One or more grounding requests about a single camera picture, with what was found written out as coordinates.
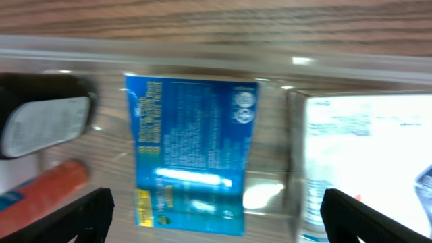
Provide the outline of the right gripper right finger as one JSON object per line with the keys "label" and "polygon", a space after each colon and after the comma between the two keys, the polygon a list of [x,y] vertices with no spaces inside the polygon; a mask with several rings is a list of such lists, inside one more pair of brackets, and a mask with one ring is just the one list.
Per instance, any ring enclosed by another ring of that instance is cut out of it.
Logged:
{"label": "right gripper right finger", "polygon": [[331,243],[431,243],[338,189],[326,189],[320,213]]}

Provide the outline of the black bottle white cap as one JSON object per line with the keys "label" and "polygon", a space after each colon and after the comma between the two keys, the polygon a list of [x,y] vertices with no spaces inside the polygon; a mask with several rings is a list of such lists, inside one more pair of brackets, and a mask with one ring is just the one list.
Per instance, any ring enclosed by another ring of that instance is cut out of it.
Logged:
{"label": "black bottle white cap", "polygon": [[71,74],[1,74],[1,158],[71,141],[91,125],[95,82]]}

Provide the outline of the orange tube white cap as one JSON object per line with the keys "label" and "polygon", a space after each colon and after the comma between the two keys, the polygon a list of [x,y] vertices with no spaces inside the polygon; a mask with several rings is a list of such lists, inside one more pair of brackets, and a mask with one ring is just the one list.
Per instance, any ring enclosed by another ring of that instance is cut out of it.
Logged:
{"label": "orange tube white cap", "polygon": [[85,165],[68,160],[1,194],[1,237],[44,217],[83,188],[88,179]]}

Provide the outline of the blue medicine box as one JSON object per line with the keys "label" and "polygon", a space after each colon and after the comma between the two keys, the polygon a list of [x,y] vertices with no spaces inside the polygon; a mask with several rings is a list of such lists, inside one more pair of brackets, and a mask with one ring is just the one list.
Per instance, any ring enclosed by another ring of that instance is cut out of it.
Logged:
{"label": "blue medicine box", "polygon": [[241,236],[258,83],[157,76],[125,83],[136,225]]}

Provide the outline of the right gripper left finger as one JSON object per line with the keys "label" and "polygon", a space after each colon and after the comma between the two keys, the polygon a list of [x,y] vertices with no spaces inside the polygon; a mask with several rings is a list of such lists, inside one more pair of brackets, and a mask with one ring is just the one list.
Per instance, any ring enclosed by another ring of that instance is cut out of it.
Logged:
{"label": "right gripper left finger", "polygon": [[1,239],[1,243],[104,243],[115,208],[109,188],[98,188]]}

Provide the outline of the white bandage box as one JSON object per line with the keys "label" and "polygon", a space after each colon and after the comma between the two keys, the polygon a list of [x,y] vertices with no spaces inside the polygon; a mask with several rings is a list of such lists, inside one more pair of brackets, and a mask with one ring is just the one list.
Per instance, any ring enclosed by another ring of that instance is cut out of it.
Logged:
{"label": "white bandage box", "polygon": [[299,242],[327,241],[330,188],[431,236],[430,92],[296,91],[290,106]]}

